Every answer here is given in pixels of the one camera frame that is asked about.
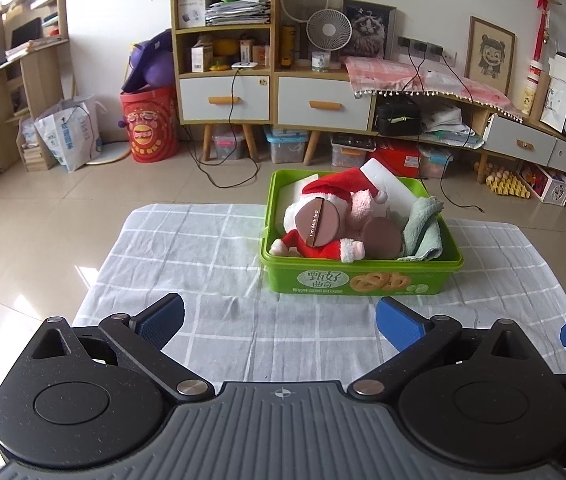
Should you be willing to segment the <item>green terry towel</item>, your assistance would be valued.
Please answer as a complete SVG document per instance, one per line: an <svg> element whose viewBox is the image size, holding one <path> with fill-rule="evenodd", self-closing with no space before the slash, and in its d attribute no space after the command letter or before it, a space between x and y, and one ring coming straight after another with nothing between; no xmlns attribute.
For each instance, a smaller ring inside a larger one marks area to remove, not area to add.
<svg viewBox="0 0 566 480"><path fill-rule="evenodd" d="M434 196L419 197L408 212L399 214L402 248L399 261L429 261L442 255L442 235L438 217L443 203Z"/></svg>

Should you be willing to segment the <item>Santa plush toy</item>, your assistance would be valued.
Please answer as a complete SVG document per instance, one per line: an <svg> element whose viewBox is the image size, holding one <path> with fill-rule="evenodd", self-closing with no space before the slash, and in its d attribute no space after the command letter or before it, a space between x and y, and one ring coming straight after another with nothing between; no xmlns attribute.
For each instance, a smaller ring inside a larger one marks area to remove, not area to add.
<svg viewBox="0 0 566 480"><path fill-rule="evenodd" d="M277 257L300 256L352 263L394 259L402 248L396 223L375 210L386 194L353 168L285 186L275 210Z"/></svg>

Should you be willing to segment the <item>white foam block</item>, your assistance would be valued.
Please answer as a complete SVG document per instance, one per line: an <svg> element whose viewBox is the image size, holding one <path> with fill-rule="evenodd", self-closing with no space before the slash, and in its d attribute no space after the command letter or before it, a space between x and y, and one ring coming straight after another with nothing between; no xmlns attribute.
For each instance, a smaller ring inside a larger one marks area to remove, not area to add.
<svg viewBox="0 0 566 480"><path fill-rule="evenodd" d="M379 195L385 197L384 203L375 202L373 214L393 220L399 228L403 228L409 220L413 204L417 200L409 188L407 188L394 174L392 174L381 162L372 158L368 160L360 170L379 190Z"/></svg>

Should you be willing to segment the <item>white cloth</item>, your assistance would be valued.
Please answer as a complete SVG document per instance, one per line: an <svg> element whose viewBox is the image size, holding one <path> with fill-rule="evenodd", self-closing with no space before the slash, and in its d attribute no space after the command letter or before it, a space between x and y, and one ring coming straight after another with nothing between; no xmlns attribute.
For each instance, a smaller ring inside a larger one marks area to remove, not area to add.
<svg viewBox="0 0 566 480"><path fill-rule="evenodd" d="M319 174L311 174L308 177L299 179L291 184L284 185L281 187L279 192L279 198L277 199L277 221L282 223L285 211L288 206L296 203L300 200L303 195L303 188L309 183L318 180Z"/></svg>

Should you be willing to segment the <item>grey checked tablecloth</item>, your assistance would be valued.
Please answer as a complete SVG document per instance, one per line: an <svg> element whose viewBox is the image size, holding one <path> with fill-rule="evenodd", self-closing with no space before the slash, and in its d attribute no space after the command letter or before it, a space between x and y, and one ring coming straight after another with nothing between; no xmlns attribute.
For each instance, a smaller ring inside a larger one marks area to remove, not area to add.
<svg viewBox="0 0 566 480"><path fill-rule="evenodd" d="M74 322L134 314L169 292L185 305L167 356L223 382L349 384L395 354L376 330L372 297L280 295L259 260L265 211L256 205L151 205L129 214ZM452 220L464 258L436 295L405 297L423 314L466 327L511 318L548 365L566 373L566 294L517 226Z"/></svg>

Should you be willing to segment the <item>brown round pad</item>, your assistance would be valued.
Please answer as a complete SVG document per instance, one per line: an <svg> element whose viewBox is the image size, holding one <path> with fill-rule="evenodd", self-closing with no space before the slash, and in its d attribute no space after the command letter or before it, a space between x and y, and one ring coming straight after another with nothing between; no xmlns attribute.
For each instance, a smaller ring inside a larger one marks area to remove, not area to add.
<svg viewBox="0 0 566 480"><path fill-rule="evenodd" d="M362 226L360 237L368 259L394 260L402 252L402 232L391 219L371 218Z"/></svg>

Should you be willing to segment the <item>green plastic bin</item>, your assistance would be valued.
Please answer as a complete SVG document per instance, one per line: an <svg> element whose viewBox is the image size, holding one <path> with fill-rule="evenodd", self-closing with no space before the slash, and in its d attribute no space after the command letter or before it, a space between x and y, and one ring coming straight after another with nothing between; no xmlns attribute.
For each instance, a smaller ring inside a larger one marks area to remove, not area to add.
<svg viewBox="0 0 566 480"><path fill-rule="evenodd" d="M427 261L361 260L341 263L330 259L268 254L279 235L275 225L277 204L290 185L309 178L309 170L281 169L270 178L260 260L267 283L280 294L343 296L432 295L441 292L452 273L461 270L464 258L443 218L437 217L442 254Z"/></svg>

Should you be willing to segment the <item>white patterned box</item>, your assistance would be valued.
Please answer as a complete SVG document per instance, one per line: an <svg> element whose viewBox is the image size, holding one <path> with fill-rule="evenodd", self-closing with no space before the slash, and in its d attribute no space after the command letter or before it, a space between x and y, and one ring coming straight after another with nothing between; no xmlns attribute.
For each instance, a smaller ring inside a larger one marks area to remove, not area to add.
<svg viewBox="0 0 566 480"><path fill-rule="evenodd" d="M541 203L566 206L566 176L562 172L524 162L518 174Z"/></svg>

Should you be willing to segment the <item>brown round cushion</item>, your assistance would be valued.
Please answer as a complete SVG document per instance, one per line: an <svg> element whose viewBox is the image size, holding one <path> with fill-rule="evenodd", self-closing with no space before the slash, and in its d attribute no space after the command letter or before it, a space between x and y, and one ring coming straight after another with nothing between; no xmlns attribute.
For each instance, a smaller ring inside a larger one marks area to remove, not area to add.
<svg viewBox="0 0 566 480"><path fill-rule="evenodd" d="M308 247L323 247L336 240L341 215L333 203L317 197L300 208L295 216L295 226Z"/></svg>

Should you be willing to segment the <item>yellow egg tray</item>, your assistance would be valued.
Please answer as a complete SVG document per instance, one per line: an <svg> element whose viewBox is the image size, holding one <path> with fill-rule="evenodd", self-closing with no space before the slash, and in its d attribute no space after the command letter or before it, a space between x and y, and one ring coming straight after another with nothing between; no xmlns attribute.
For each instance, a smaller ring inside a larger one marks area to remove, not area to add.
<svg viewBox="0 0 566 480"><path fill-rule="evenodd" d="M523 200L529 200L531 197L526 183L508 170L490 172L484 183L492 193L499 196L514 196Z"/></svg>

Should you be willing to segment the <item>red box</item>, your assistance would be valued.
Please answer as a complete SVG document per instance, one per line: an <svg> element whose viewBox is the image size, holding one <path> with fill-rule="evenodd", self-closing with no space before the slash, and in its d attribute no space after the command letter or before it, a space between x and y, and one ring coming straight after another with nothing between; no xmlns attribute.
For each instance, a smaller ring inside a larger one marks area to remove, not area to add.
<svg viewBox="0 0 566 480"><path fill-rule="evenodd" d="M397 177L420 177L421 152L413 142L377 138L372 156Z"/></svg>

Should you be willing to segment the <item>small clear storage box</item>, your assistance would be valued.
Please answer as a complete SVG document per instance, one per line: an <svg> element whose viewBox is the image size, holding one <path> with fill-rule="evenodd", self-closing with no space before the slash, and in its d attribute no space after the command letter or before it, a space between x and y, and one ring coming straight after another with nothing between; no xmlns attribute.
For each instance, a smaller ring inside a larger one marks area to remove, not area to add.
<svg viewBox="0 0 566 480"><path fill-rule="evenodd" d="M218 160L241 159L246 154L246 141L241 129L225 128L213 134L213 149Z"/></svg>

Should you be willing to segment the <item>long wooden tv stand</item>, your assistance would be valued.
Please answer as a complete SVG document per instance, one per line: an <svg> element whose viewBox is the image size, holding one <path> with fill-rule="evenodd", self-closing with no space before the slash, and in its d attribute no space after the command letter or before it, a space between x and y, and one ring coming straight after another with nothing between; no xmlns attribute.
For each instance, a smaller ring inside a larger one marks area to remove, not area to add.
<svg viewBox="0 0 566 480"><path fill-rule="evenodd" d="M446 99L443 96L409 96L419 104L422 111L422 127L418 136L384 136L420 143L456 148L457 150L476 151L480 154L481 174L486 172L490 156L533 162L539 166L550 168L566 174L566 136L551 130L540 122L523 117L522 122L493 113L490 108L480 105ZM373 130L376 99L373 108L372 134L380 136ZM461 125L464 130L453 132L448 126L439 126L427 132L423 119L430 112L453 108L461 114Z"/></svg>

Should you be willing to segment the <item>red printed bucket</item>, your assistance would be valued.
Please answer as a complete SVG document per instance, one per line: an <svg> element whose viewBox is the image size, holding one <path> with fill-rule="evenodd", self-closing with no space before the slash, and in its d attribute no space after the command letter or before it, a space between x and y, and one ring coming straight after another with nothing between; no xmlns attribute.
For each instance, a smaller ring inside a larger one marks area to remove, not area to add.
<svg viewBox="0 0 566 480"><path fill-rule="evenodd" d="M179 151L177 100L173 87L120 93L123 118L132 158L153 164Z"/></svg>

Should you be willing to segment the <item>white paper shopping bag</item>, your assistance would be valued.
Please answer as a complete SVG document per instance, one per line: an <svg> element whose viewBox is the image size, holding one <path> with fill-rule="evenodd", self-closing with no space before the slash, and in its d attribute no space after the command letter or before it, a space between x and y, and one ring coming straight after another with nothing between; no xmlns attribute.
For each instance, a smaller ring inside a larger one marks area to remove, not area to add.
<svg viewBox="0 0 566 480"><path fill-rule="evenodd" d="M82 168L101 153L100 105L93 94L75 96L56 103L34 120L38 136L68 172Z"/></svg>

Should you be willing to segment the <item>black bag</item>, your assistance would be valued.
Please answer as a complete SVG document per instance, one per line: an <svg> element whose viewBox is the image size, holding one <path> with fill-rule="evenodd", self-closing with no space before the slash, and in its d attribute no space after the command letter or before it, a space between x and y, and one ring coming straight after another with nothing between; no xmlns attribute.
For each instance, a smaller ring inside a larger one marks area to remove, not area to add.
<svg viewBox="0 0 566 480"><path fill-rule="evenodd" d="M422 111L409 96L380 96L376 99L373 130L380 136L418 136Z"/></svg>

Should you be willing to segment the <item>clear storage box blue lid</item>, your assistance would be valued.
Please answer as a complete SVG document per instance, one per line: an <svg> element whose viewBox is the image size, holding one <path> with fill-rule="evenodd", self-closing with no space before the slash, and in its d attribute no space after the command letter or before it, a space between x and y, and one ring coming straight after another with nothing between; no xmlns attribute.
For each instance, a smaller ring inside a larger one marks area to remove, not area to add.
<svg viewBox="0 0 566 480"><path fill-rule="evenodd" d="M307 131L263 126L269 144L270 157L275 164L298 164L303 162L309 134Z"/></svg>

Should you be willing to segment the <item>wooden drawer cabinet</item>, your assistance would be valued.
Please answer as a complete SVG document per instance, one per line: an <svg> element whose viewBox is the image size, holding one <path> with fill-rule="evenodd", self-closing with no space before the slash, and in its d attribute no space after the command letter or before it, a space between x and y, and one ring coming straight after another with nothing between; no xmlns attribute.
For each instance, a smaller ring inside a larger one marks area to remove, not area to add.
<svg viewBox="0 0 566 480"><path fill-rule="evenodd" d="M309 132L304 164L311 165L323 133L372 134L374 96L356 96L345 70L276 70L272 121Z"/></svg>

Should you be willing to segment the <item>pink checked cloth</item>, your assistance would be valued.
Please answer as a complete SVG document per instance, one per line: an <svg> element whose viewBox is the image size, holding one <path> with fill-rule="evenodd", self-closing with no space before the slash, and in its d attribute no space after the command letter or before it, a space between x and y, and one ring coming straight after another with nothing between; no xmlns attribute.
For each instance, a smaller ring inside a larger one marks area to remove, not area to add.
<svg viewBox="0 0 566 480"><path fill-rule="evenodd" d="M522 122L522 112L501 91L489 84L458 76L453 70L426 70L381 58L346 56L343 63L357 98L381 94L443 96L446 99L490 108L493 113Z"/></svg>

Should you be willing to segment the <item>purple plush toy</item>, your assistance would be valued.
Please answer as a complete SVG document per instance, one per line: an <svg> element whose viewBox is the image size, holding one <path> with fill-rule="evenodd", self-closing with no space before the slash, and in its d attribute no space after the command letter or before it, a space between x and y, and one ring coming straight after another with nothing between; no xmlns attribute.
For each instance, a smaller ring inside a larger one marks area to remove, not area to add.
<svg viewBox="0 0 566 480"><path fill-rule="evenodd" d="M123 84L125 93L142 89L172 87L175 84L170 29L151 40L134 44L129 56L129 74Z"/></svg>

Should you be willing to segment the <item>framed cartoon girl picture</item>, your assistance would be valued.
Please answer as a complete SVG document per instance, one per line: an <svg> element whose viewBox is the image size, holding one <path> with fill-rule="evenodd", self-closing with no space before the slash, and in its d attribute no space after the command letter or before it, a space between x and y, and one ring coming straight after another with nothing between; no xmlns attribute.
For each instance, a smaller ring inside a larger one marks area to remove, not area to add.
<svg viewBox="0 0 566 480"><path fill-rule="evenodd" d="M514 32L472 15L469 18L465 77L507 94L515 60Z"/></svg>

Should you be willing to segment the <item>white cup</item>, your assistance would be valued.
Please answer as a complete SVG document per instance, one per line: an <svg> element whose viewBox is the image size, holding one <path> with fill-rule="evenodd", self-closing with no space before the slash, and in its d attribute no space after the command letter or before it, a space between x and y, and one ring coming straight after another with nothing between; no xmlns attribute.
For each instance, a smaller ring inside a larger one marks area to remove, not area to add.
<svg viewBox="0 0 566 480"><path fill-rule="evenodd" d="M317 73L328 72L331 67L332 53L329 51L314 50L311 52L311 70Z"/></svg>

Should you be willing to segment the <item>framed cat picture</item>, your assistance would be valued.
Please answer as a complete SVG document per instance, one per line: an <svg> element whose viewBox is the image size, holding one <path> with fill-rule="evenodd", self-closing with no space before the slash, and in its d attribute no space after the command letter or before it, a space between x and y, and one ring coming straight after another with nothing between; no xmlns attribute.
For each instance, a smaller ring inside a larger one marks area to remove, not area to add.
<svg viewBox="0 0 566 480"><path fill-rule="evenodd" d="M397 8L360 0L343 0L343 13L353 32L345 56L359 58L390 58L393 50Z"/></svg>

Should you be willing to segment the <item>wooden shelf cabinet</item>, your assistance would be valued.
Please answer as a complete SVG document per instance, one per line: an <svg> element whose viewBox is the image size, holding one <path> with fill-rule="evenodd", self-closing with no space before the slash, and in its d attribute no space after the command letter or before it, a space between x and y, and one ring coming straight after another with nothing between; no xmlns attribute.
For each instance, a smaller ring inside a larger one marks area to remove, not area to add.
<svg viewBox="0 0 566 480"><path fill-rule="evenodd" d="M203 158L213 134L241 129L258 160L254 127L272 122L277 0L268 25L207 26L207 6L219 0L171 0L172 55L180 124L203 128Z"/></svg>

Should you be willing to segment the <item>small white desk fan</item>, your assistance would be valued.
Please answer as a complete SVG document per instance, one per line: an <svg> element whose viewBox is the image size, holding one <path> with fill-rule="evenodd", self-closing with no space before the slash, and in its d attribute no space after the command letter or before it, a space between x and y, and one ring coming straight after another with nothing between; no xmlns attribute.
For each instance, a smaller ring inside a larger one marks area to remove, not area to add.
<svg viewBox="0 0 566 480"><path fill-rule="evenodd" d="M306 24L306 34L313 50L331 53L345 48L353 34L353 26L341 11L324 9L315 14Z"/></svg>

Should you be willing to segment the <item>wooden desk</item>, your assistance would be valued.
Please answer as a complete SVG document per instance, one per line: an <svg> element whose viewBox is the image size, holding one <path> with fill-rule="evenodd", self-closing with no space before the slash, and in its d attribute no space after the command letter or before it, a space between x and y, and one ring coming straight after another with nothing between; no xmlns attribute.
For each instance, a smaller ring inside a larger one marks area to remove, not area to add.
<svg viewBox="0 0 566 480"><path fill-rule="evenodd" d="M67 42L66 0L0 2L0 171L19 160L37 170L54 164L20 128L64 98L58 49Z"/></svg>

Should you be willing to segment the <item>stack of papers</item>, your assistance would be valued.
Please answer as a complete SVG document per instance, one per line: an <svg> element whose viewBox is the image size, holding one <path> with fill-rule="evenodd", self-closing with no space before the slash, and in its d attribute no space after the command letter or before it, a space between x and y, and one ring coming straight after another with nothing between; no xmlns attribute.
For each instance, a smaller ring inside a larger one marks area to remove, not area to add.
<svg viewBox="0 0 566 480"><path fill-rule="evenodd" d="M268 25L271 0L219 0L207 6L207 26Z"/></svg>

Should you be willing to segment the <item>wall power strip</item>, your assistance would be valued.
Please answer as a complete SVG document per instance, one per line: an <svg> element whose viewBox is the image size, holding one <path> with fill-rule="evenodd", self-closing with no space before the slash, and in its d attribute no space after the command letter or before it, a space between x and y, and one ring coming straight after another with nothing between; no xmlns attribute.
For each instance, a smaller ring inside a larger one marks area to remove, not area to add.
<svg viewBox="0 0 566 480"><path fill-rule="evenodd" d="M452 66L458 53L448 51L439 44L432 44L405 36L398 36L396 39L397 55L407 56L408 58L425 58L425 60L448 63Z"/></svg>

